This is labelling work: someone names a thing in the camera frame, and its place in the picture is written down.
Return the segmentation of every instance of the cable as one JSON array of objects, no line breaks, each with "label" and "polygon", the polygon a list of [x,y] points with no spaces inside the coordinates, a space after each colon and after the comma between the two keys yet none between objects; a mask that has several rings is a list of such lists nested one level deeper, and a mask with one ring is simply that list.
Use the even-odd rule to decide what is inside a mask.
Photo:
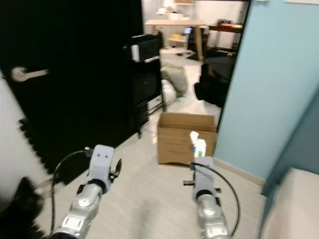
[{"label": "cable", "polygon": [[236,224],[231,232],[231,236],[233,236],[238,228],[238,224],[239,224],[239,218],[240,218],[240,205],[239,205],[239,199],[238,199],[238,195],[235,191],[235,189],[233,188],[233,186],[231,185],[231,183],[222,175],[220,174],[219,172],[217,172],[215,169],[212,169],[211,167],[207,166],[207,165],[204,165],[204,164],[201,164],[201,163],[189,163],[189,164],[186,164],[186,163],[177,163],[177,162],[171,162],[171,163],[168,163],[170,165],[175,165],[175,166],[184,166],[184,167],[190,167],[191,170],[196,170],[194,166],[200,166],[200,167],[203,167],[203,168],[206,168],[214,173],[216,173],[219,177],[221,177],[221,179],[223,179],[227,184],[228,186],[230,187],[230,189],[232,190],[234,196],[235,196],[235,199],[236,199],[236,204],[237,204],[237,219],[236,219]]},{"label": "cable", "polygon": [[233,191],[233,194],[235,196],[235,199],[236,199],[236,203],[237,203],[237,219],[236,219],[236,224],[234,226],[234,229],[233,231],[231,232],[231,236],[233,236],[238,228],[238,224],[239,224],[239,218],[240,218],[240,205],[239,205],[239,199],[238,199],[238,196],[237,196],[237,193],[235,191],[235,189],[233,188],[233,186],[230,184],[230,182],[223,176],[221,175],[219,172],[217,172],[215,169],[212,169],[211,167],[207,166],[207,165],[204,165],[204,164],[201,164],[201,163],[190,163],[190,167],[193,168],[195,170],[195,167],[192,167],[192,166],[200,166],[200,167],[203,167],[203,168],[206,168],[214,173],[216,173],[219,177],[221,177],[227,184],[228,186],[230,187],[230,189]]},{"label": "cable", "polygon": [[52,178],[52,183],[51,183],[51,203],[52,203],[52,217],[51,217],[51,233],[50,235],[52,235],[54,227],[55,227],[55,198],[54,198],[54,185],[55,185],[55,179],[56,176],[58,174],[58,171],[61,167],[61,165],[67,161],[71,156],[78,154],[78,153],[86,153],[85,150],[79,150],[79,151],[75,151],[73,153],[70,153],[68,155],[66,155],[60,162],[59,164],[56,166],[54,173],[53,173],[53,178]]}]

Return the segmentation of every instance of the storage box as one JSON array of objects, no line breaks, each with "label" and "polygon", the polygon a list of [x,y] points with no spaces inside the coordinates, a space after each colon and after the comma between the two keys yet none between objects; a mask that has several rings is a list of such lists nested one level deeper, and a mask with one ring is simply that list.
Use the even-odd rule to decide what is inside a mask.
[{"label": "storage box", "polygon": [[214,116],[162,113],[158,122],[159,163],[192,162],[194,146],[189,136],[192,131],[206,141],[206,156],[212,156],[217,137]]}]

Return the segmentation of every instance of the desk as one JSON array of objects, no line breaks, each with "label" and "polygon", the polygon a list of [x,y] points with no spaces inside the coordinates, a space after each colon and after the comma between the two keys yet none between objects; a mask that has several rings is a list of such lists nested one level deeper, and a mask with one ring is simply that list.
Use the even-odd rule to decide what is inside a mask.
[{"label": "desk", "polygon": [[220,32],[233,32],[233,33],[241,33],[243,28],[233,28],[233,27],[224,27],[224,26],[216,26],[216,25],[210,25],[208,26],[209,30],[211,31],[218,31],[217,36],[216,36],[216,43],[215,47],[218,46],[219,38],[220,38]]},{"label": "desk", "polygon": [[193,26],[195,27],[195,36],[196,36],[196,45],[197,45],[197,53],[200,61],[203,60],[203,52],[201,45],[201,34],[200,34],[200,26],[206,25],[205,22],[201,20],[148,20],[145,22],[146,26],[153,26],[153,34],[156,34],[157,26]]}]

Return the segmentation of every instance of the floor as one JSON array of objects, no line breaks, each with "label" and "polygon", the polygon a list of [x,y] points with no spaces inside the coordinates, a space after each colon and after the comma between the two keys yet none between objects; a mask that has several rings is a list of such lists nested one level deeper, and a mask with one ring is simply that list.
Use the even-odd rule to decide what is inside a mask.
[{"label": "floor", "polygon": [[[185,66],[190,80],[189,91],[168,107],[169,112],[217,115],[218,107],[195,99],[191,84],[197,81],[200,65],[192,60],[174,60],[174,55],[162,53],[163,59]],[[185,168],[157,164],[156,124],[160,112],[154,113],[143,127],[143,137],[134,135],[118,148],[113,165],[121,158],[123,167],[109,193],[101,200],[99,212],[92,223],[87,239],[199,239],[196,221],[196,204],[191,198],[191,187],[184,187],[183,180],[190,180],[192,173]],[[242,214],[236,239],[257,238],[264,206],[261,187],[245,178],[216,167],[236,189]],[[77,188],[85,182],[86,173],[56,194],[57,223],[68,211]],[[221,203],[230,228],[236,218],[236,204],[227,185],[218,177],[215,187],[221,187]],[[37,218],[48,232],[50,228],[50,200]]]}]

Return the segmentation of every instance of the black door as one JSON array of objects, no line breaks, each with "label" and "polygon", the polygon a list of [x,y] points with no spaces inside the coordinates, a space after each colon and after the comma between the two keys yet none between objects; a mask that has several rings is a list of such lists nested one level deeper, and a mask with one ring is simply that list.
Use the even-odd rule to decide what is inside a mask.
[{"label": "black door", "polygon": [[[122,47],[142,33],[140,0],[0,2],[0,68],[49,173],[68,153],[116,147],[134,133]],[[48,74],[16,82],[11,71],[19,66]],[[70,161],[61,180],[70,182],[87,166],[86,158]]]}]

